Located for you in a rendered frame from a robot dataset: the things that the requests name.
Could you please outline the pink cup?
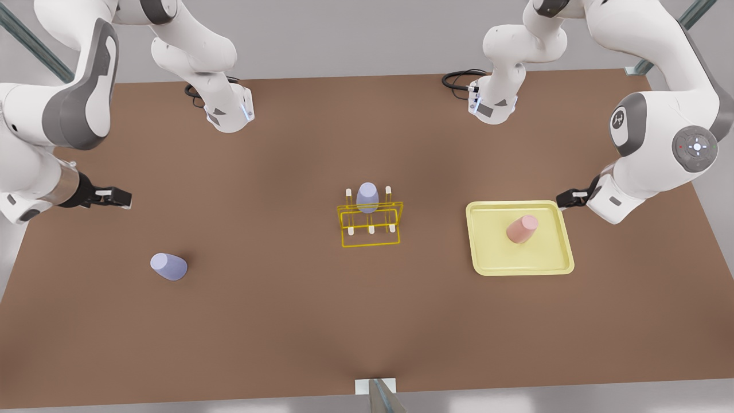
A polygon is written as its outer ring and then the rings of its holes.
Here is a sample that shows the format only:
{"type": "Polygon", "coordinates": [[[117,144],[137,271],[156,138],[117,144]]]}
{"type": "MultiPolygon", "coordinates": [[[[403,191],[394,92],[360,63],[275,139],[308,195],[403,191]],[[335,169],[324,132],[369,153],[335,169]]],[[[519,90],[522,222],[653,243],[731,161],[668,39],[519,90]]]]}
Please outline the pink cup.
{"type": "Polygon", "coordinates": [[[539,221],[534,215],[524,215],[512,222],[506,230],[506,236],[516,244],[528,241],[539,227],[539,221]]]}

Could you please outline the lavender cup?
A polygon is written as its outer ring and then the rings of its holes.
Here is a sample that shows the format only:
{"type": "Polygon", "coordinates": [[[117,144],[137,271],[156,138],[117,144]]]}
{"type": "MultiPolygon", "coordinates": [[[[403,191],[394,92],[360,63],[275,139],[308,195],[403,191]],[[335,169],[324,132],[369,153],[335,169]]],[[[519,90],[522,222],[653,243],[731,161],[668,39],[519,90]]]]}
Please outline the lavender cup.
{"type": "Polygon", "coordinates": [[[360,185],[356,198],[357,209],[364,214],[370,214],[378,208],[378,203],[380,203],[380,196],[378,196],[375,184],[365,182],[360,185]]]}
{"type": "Polygon", "coordinates": [[[157,253],[150,259],[150,267],[167,280],[180,280],[188,270],[187,262],[179,256],[157,253]]]}

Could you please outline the silver frame post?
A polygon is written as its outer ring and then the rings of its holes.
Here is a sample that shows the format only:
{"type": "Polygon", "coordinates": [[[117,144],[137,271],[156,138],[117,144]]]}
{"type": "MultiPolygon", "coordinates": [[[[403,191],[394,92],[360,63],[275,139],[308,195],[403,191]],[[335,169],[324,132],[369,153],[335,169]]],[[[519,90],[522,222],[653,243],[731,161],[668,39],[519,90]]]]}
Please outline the silver frame post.
{"type": "Polygon", "coordinates": [[[73,71],[2,3],[0,3],[0,27],[5,29],[63,83],[73,81],[73,71]]]}
{"type": "Polygon", "coordinates": [[[685,48],[690,49],[686,40],[688,29],[717,2],[718,0],[690,0],[687,10],[676,20],[666,15],[663,8],[653,7],[652,3],[647,5],[644,12],[645,22],[641,15],[635,16],[635,21],[639,21],[644,27],[634,27],[631,32],[640,35],[640,45],[630,45],[631,49],[627,51],[641,60],[633,67],[624,69],[627,76],[644,76],[654,65],[663,68],[668,60],[666,54],[682,54],[685,48]]]}
{"type": "Polygon", "coordinates": [[[356,395],[369,395],[370,413],[407,413],[396,395],[395,378],[357,379],[356,395]]]}

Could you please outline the yellow tray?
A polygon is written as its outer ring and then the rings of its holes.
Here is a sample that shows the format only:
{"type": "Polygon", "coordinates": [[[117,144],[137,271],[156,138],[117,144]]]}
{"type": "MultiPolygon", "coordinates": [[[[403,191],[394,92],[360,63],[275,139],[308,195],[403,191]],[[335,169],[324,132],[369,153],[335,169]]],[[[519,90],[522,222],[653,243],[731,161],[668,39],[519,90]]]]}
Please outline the yellow tray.
{"type": "Polygon", "coordinates": [[[562,212],[553,201],[474,201],[467,204],[466,219],[477,274],[565,275],[575,267],[562,212]],[[539,228],[516,243],[507,229],[527,215],[539,228]]]}

